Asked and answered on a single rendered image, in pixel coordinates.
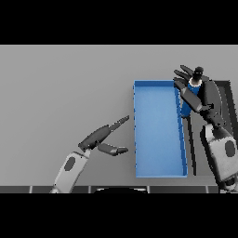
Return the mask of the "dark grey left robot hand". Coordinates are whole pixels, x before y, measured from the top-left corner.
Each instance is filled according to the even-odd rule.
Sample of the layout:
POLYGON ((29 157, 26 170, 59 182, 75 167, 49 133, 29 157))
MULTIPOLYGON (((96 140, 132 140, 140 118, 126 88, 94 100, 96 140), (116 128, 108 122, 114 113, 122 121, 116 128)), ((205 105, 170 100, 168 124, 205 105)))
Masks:
POLYGON ((115 147, 110 144, 104 143, 104 140, 119 126, 129 119, 129 116, 121 118, 111 126, 105 125, 89 134, 82 142, 78 144, 78 147, 86 152, 87 150, 94 150, 98 148, 100 152, 107 153, 111 156, 117 156, 119 154, 128 152, 126 147, 115 147))

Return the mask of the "dark grey bin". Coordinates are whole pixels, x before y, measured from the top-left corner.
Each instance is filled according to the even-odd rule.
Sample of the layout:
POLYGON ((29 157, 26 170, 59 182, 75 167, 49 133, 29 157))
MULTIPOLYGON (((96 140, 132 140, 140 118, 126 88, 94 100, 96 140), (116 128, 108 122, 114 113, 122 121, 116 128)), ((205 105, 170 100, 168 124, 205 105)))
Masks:
MULTIPOLYGON (((216 85, 222 100, 222 116, 226 121, 225 128, 238 141, 238 121, 231 92, 231 82, 216 81, 216 85)), ((208 165, 205 149, 200 138, 205 120, 198 113, 191 112, 187 119, 183 119, 183 124, 189 173, 194 176, 212 176, 213 173, 208 165)))

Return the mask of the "blue bin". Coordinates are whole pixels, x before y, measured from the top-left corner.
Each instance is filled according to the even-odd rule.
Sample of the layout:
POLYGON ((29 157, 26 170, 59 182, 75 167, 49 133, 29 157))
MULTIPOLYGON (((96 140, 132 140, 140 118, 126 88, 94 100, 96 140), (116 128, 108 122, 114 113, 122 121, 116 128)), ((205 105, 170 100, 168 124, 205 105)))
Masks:
POLYGON ((135 80, 133 100, 136 177, 186 178, 180 94, 174 81, 135 80))

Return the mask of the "dark strip with pale lines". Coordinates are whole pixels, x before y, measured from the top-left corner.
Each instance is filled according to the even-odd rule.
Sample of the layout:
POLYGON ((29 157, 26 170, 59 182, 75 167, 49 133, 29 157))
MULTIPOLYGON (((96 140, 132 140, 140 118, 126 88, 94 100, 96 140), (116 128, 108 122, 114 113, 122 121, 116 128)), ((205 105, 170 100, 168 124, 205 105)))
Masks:
MULTIPOLYGON (((219 193, 217 186, 75 186, 72 193, 219 193)), ((0 193, 61 193, 48 186, 0 186, 0 193)))

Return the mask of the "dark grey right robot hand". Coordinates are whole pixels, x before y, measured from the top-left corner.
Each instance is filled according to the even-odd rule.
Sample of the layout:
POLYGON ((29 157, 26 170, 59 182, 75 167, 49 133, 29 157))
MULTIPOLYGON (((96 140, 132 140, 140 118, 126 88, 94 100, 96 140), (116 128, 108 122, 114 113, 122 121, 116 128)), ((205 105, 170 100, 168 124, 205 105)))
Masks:
POLYGON ((180 66, 181 70, 175 70, 176 77, 173 79, 174 87, 179 90, 183 102, 186 101, 192 111, 199 113, 205 121, 214 128, 226 125, 222 116, 222 100, 215 82, 202 75, 202 85, 197 95, 188 89, 188 83, 194 70, 185 65, 180 66))

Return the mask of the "blue pipe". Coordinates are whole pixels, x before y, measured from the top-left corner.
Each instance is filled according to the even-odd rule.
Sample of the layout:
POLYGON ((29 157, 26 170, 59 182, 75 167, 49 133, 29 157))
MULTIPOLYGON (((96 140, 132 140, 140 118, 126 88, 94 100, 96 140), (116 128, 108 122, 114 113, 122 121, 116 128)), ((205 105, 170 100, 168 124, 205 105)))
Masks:
MULTIPOLYGON (((197 95, 199 92, 199 89, 202 85, 202 75, 203 75, 204 69, 200 66, 196 67, 194 72, 192 73, 191 79, 188 83, 188 89, 194 94, 197 95)), ((190 105, 184 101, 181 107, 181 115, 186 118, 189 117, 191 114, 192 108, 190 105)))

